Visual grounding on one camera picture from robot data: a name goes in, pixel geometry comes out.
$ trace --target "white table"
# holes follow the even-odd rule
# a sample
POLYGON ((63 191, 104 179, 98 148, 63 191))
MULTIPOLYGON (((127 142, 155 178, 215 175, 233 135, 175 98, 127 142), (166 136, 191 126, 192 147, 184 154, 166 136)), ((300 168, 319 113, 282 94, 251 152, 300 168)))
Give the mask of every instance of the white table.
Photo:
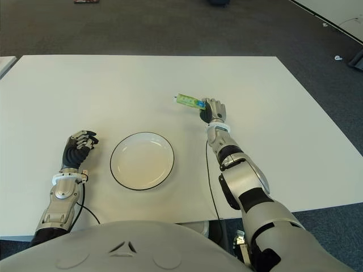
POLYGON ((15 61, 16 58, 14 56, 0 57, 0 79, 15 61))
MULTIPOLYGON (((100 139, 82 167, 90 171, 86 205, 101 222, 215 219, 205 125, 173 102, 178 92, 226 104, 232 136, 292 211, 363 201, 362 156, 276 57, 24 56, 0 90, 0 236, 33 235, 65 142, 80 129, 100 139), (109 170, 114 147, 139 131, 164 136, 175 152, 168 179, 142 192, 109 170)), ((218 211, 240 217, 208 152, 218 211)), ((83 212, 76 229, 93 224, 83 212)))

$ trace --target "robot forearm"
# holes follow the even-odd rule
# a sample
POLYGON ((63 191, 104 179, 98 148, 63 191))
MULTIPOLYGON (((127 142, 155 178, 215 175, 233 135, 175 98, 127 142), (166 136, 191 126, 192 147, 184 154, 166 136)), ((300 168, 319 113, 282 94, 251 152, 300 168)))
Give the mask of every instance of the robot forearm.
POLYGON ((225 108, 219 101, 206 100, 219 120, 208 123, 208 143, 220 164, 223 193, 236 210, 241 210, 252 266, 268 271, 353 271, 328 254, 281 203, 269 197, 262 171, 230 136, 224 124, 225 108))
POLYGON ((31 246, 64 235, 71 230, 74 206, 79 199, 78 184, 87 176, 78 173, 93 145, 98 143, 91 131, 81 130, 69 137, 64 149, 62 169, 53 177, 50 203, 37 226, 31 246))

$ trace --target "white wall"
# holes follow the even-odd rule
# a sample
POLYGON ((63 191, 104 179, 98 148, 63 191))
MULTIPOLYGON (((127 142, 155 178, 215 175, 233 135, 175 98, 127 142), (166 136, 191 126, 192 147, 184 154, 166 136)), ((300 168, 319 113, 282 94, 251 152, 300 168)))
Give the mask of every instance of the white wall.
POLYGON ((363 0, 295 1, 363 41, 363 0))

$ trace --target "plate rim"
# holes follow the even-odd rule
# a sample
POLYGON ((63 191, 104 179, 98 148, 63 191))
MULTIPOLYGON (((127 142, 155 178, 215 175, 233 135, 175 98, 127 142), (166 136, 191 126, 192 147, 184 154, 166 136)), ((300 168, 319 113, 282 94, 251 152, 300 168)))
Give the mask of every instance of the plate rim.
POLYGON ((116 145, 116 147, 113 149, 113 151, 112 151, 112 153, 111 153, 111 157, 109 157, 109 170, 111 171, 111 175, 112 175, 112 177, 113 177, 113 179, 114 180, 116 180, 116 182, 118 183, 118 184, 120 184, 121 186, 123 186, 123 187, 125 187, 125 188, 127 188, 127 189, 129 189, 129 190, 134 190, 134 191, 145 191, 145 190, 150 190, 150 189, 152 189, 152 188, 155 188, 156 186, 159 186, 161 183, 163 183, 167 178, 168 178, 168 176, 170 175, 170 173, 171 173, 171 171, 172 171, 172 169, 173 169, 173 167, 174 167, 174 162, 175 162, 175 154, 174 154, 174 149, 172 148, 172 145, 171 145, 171 143, 165 138, 165 137, 163 137, 163 136, 161 136, 160 134, 158 134, 158 133, 155 133, 155 132, 151 132, 151 131, 141 131, 141 132, 136 132, 136 133, 133 133, 133 134, 131 134, 131 135, 128 135, 126 138, 124 138, 124 139, 122 139, 117 145, 116 145), (160 182, 160 183, 158 183, 158 184, 156 184, 156 185, 154 185, 153 187, 149 187, 149 188, 146 188, 146 189, 133 189, 133 188, 130 188, 130 187, 127 187, 126 185, 124 185, 124 184, 122 184, 122 183, 120 183, 118 180, 117 180, 117 178, 115 177, 115 175, 113 174, 113 172, 112 172, 112 167, 111 167, 111 160, 112 160, 112 156, 113 156, 113 153, 115 153, 115 150, 117 149, 117 147, 120 145, 120 143, 122 143, 123 141, 125 141, 127 138, 130 138, 130 137, 132 137, 132 136, 134 136, 134 135, 136 135, 136 134, 141 134, 141 133, 151 133, 151 134, 156 134, 157 136, 160 136, 161 138, 163 138, 169 145, 170 145, 170 147, 171 147, 171 151, 172 151, 172 165, 171 165, 171 168, 170 168, 170 171, 169 171, 169 173, 168 173, 168 175, 160 182))

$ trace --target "small object on floor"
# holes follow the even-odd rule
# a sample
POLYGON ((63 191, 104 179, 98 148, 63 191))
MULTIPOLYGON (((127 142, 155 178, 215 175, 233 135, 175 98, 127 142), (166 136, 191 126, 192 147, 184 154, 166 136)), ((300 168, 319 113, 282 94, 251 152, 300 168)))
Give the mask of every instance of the small object on floor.
POLYGON ((100 0, 74 0, 75 4, 96 4, 100 2, 100 0))
POLYGON ((230 0, 208 0, 212 6, 225 7, 230 3, 230 0))

